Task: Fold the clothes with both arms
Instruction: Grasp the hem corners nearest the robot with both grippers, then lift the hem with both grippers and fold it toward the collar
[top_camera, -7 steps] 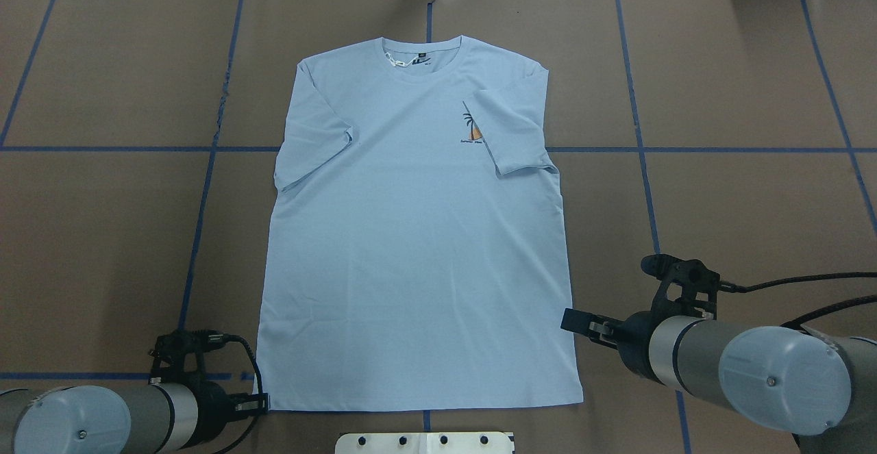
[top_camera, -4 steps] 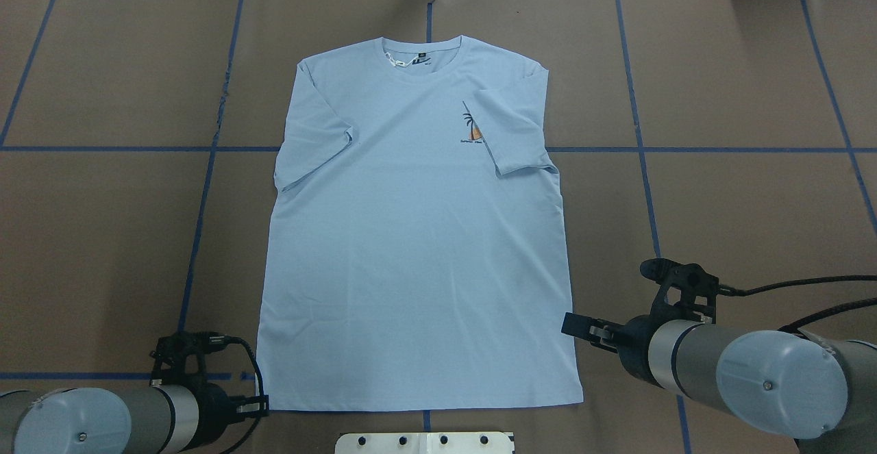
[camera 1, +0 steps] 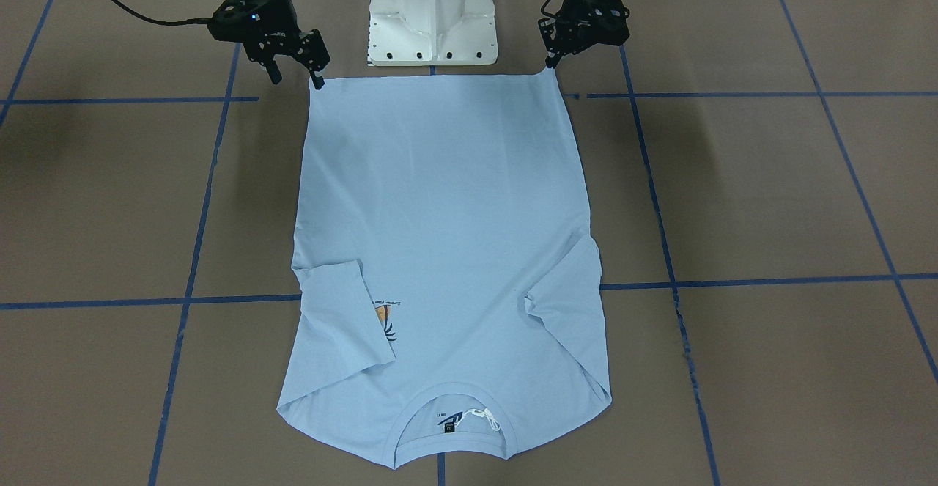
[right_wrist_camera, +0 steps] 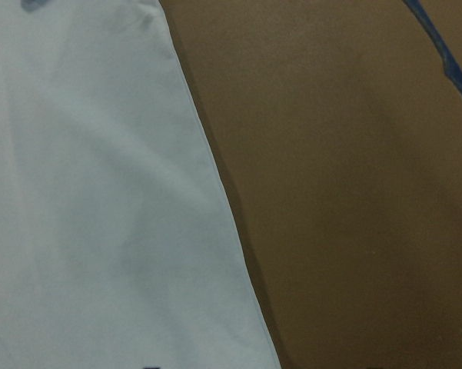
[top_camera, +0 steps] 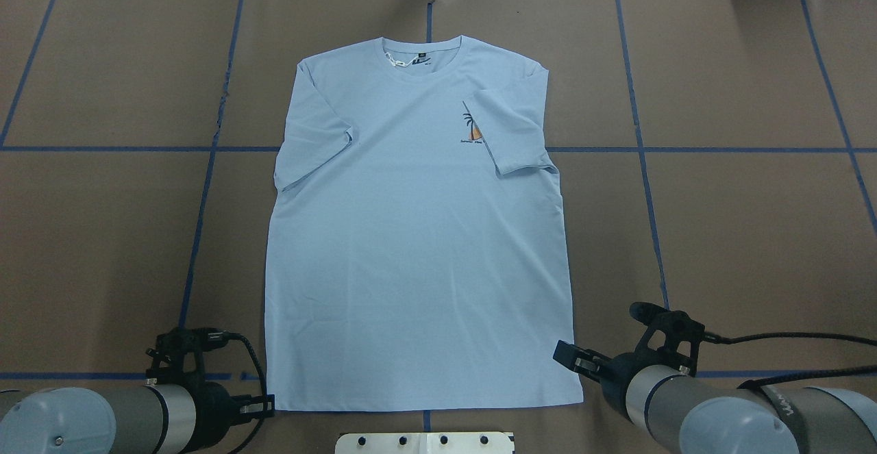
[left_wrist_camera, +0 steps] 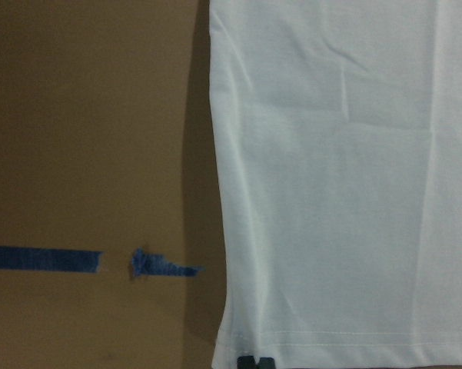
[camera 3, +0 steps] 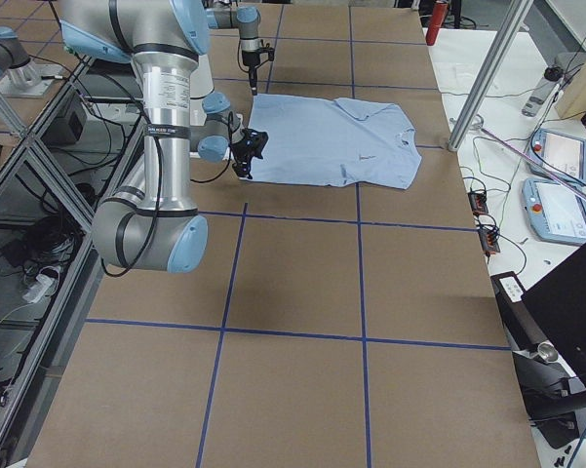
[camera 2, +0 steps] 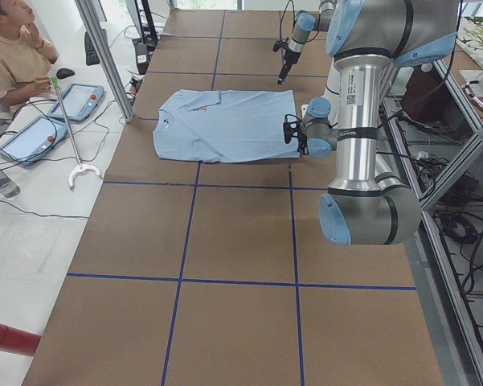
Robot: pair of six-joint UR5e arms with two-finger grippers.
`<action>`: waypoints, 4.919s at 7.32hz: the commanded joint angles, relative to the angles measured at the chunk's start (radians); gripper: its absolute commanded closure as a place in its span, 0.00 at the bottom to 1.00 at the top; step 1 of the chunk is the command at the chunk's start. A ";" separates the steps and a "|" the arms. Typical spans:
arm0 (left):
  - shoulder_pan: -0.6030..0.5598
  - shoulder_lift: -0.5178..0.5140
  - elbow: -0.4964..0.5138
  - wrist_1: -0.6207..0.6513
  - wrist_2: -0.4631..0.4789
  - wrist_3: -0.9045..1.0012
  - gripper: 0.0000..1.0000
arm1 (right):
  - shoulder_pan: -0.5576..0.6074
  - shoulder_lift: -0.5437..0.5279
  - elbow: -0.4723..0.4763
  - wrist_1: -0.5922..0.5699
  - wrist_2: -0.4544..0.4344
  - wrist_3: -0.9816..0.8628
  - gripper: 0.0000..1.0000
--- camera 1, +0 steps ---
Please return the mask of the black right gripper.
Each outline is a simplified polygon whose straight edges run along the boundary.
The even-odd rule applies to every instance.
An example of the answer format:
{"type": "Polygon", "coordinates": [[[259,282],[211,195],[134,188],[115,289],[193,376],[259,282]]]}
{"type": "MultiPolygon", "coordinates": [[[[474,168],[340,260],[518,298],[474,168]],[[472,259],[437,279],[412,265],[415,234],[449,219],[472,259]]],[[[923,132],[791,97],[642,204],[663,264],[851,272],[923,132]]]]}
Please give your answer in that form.
{"type": "Polygon", "coordinates": [[[274,85],[282,81],[276,57],[294,59],[311,69],[315,91],[325,85],[329,53],[318,29],[302,32],[292,0],[224,0],[209,19],[207,28],[218,41],[241,44],[274,85]]]}

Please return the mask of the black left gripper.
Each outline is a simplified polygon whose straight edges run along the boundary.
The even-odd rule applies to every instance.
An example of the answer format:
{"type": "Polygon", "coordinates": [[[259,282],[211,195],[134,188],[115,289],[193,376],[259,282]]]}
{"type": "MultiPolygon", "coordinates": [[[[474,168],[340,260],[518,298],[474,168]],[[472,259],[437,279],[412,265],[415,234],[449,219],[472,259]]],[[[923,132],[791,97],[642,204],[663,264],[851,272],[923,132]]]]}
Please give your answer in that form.
{"type": "Polygon", "coordinates": [[[629,9],[622,0],[546,0],[539,31],[547,51],[545,67],[594,45],[620,46],[629,38],[629,9]]]}

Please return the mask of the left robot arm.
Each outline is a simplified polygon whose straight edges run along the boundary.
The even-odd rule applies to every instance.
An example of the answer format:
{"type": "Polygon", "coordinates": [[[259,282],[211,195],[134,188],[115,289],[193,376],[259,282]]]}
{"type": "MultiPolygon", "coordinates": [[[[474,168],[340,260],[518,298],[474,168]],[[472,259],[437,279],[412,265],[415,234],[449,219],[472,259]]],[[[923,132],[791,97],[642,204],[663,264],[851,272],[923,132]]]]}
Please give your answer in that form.
{"type": "Polygon", "coordinates": [[[630,11],[622,0],[546,0],[539,11],[548,69],[596,45],[623,46],[630,36],[630,11]]]}

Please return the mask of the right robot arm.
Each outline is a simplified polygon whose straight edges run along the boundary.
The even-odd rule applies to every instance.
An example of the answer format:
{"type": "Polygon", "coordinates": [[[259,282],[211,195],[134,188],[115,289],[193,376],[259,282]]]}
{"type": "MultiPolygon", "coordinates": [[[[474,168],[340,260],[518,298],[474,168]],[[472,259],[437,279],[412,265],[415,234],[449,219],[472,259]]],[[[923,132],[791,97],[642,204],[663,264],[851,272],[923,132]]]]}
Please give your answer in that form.
{"type": "Polygon", "coordinates": [[[330,62],[328,49],[318,29],[301,31],[292,0],[224,0],[207,28],[215,40],[241,45],[249,61],[259,63],[273,84],[282,80],[278,55],[303,65],[317,91],[325,84],[322,72],[330,62]]]}

